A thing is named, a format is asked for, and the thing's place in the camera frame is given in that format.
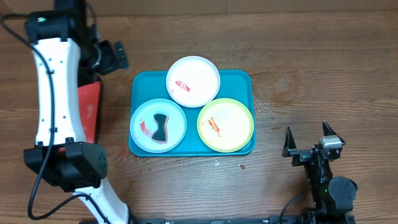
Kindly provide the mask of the light blue plate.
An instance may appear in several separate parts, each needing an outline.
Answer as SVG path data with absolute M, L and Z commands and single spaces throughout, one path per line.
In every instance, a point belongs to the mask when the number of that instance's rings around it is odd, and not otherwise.
M 152 135 L 157 130 L 155 114 L 164 114 L 169 117 L 166 143 L 152 140 Z M 182 142 L 187 131 L 187 119 L 178 104 L 158 98 L 143 103 L 133 112 L 129 130 L 132 140 L 140 149 L 159 154 L 171 151 Z

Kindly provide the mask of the white plate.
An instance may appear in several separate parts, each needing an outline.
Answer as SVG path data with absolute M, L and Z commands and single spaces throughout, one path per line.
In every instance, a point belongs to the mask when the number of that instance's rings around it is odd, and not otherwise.
M 176 103 L 185 107 L 206 105 L 218 94 L 220 86 L 218 69 L 204 57 L 183 57 L 167 71 L 167 91 Z

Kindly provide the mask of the pink green sponge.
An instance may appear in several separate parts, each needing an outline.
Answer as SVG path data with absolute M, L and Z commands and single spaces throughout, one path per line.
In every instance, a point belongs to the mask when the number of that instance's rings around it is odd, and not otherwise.
M 152 140 L 160 143 L 167 142 L 167 122 L 169 117 L 164 114 L 155 114 L 154 119 L 157 123 L 157 130 L 152 135 Z

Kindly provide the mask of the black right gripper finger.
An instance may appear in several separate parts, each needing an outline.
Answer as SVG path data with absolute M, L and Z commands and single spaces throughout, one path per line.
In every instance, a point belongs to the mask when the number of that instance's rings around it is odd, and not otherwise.
M 322 128 L 324 136 L 337 136 L 342 145 L 345 145 L 345 141 L 331 128 L 327 121 L 322 122 Z
M 295 145 L 294 137 L 290 126 L 286 126 L 285 142 L 282 149 L 282 157 L 292 157 L 297 153 L 297 147 Z

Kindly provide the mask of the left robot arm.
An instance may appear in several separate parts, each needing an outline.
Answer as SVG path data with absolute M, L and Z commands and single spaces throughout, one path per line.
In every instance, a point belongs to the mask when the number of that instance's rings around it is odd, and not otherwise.
M 132 223 L 107 178 L 104 147 L 88 142 L 81 122 L 78 89 L 129 66 L 122 43 L 101 40 L 97 26 L 88 25 L 90 10 L 85 1 L 56 1 L 25 23 L 37 67 L 39 127 L 24 162 L 37 180 L 81 199 L 97 223 Z

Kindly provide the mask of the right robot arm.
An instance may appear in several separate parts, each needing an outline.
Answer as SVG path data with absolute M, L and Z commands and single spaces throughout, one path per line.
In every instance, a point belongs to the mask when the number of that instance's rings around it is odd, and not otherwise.
M 303 166 L 315 208 L 304 213 L 307 223 L 349 223 L 348 212 L 358 186 L 346 177 L 334 177 L 330 162 L 341 157 L 345 141 L 324 121 L 323 136 L 311 149 L 296 147 L 290 127 L 286 127 L 283 157 L 292 158 L 292 166 Z

